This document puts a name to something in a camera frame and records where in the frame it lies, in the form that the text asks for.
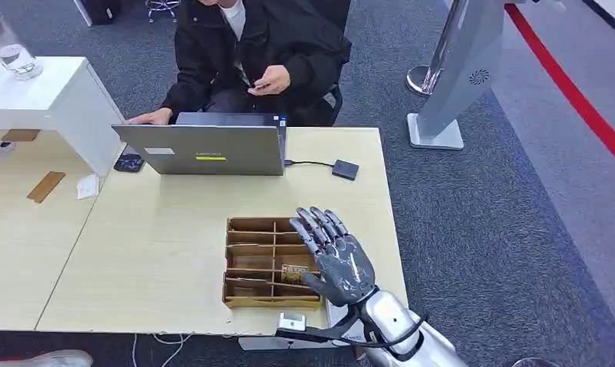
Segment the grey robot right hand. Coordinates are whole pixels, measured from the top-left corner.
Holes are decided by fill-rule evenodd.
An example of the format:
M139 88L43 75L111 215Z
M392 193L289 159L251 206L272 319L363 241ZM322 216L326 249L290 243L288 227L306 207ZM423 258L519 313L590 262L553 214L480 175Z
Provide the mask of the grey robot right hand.
M358 304L376 290L374 267L358 239L331 210L299 207L289 219L310 251L320 274L301 273L301 281L342 307Z

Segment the person's right hand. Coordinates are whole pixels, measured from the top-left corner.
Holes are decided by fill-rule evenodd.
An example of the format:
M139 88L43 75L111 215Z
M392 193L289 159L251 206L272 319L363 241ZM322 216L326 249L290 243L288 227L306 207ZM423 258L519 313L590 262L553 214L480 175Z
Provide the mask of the person's right hand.
M173 115L169 108L160 108L153 112L144 113L128 119L127 124L131 125L167 125Z

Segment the person's left hand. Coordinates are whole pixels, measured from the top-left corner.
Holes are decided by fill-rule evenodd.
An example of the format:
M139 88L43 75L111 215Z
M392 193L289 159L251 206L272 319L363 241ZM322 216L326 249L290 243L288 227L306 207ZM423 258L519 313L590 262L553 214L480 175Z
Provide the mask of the person's left hand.
M248 93L254 96L278 95L291 85L291 76L283 65L271 65L267 67L260 79L248 89Z

